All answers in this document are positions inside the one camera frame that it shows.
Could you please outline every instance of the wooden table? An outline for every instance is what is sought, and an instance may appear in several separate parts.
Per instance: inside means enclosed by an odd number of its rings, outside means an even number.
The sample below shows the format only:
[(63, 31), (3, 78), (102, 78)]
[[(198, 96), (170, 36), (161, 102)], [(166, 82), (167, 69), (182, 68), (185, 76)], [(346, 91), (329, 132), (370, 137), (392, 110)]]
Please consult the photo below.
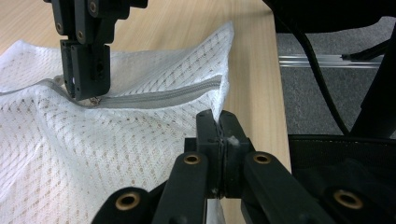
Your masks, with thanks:
[[(51, 4), (0, 1), (0, 53), (15, 41), (59, 47)], [(257, 150), (290, 168), (274, 18), (260, 0), (149, 0), (118, 21), (112, 50), (182, 49), (201, 43), (226, 21), (235, 31), (230, 55), (231, 88), (226, 103)], [(223, 201), (227, 223), (243, 223), (239, 200)]]

